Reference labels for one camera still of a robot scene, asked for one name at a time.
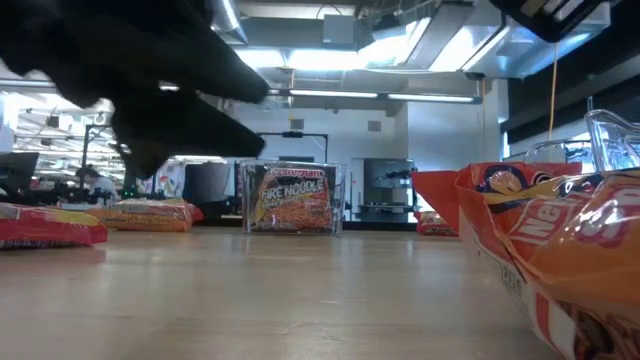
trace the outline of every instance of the black cable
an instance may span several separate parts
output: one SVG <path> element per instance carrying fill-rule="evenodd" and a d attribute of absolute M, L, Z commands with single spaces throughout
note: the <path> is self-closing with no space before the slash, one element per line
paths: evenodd
<path fill-rule="evenodd" d="M 336 11 L 338 12 L 338 14 L 342 15 L 342 11 L 340 11 L 340 9 L 338 9 L 338 7 L 337 7 L 337 6 L 335 6 L 335 5 L 333 5 L 333 4 L 327 4 L 327 3 L 324 3 L 324 4 L 322 4 L 322 5 L 320 6 L 320 9 L 318 9 L 318 13 L 316 14 L 316 19 L 319 19 L 319 18 L 320 18 L 320 11 L 322 11 L 322 9 L 324 9 L 324 7 L 325 7 L 325 6 L 327 6 L 327 5 L 331 6 L 331 7 L 332 7 L 332 8 L 334 8 L 334 9 L 336 9 Z"/>

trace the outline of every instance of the orange snack bag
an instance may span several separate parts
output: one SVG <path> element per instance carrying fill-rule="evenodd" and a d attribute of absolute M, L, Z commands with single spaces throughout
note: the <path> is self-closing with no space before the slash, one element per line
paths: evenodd
<path fill-rule="evenodd" d="M 125 200 L 91 214 L 112 229 L 138 231 L 187 232 L 193 225 L 192 210 L 187 203 L 166 203 L 153 200 Z"/>
<path fill-rule="evenodd" d="M 638 359 L 640 171 L 550 179 L 574 170 L 477 164 L 416 173 L 414 184 L 448 223 L 455 219 L 547 344 L 567 359 Z M 538 171 L 546 180 L 520 176 Z M 442 179 L 452 203 L 431 190 Z"/>

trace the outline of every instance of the table surface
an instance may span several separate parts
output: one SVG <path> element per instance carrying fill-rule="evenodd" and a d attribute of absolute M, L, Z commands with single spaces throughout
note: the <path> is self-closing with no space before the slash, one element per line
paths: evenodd
<path fill-rule="evenodd" d="M 449 238 L 113 232 L 0 253 L 0 359 L 556 359 Z"/>

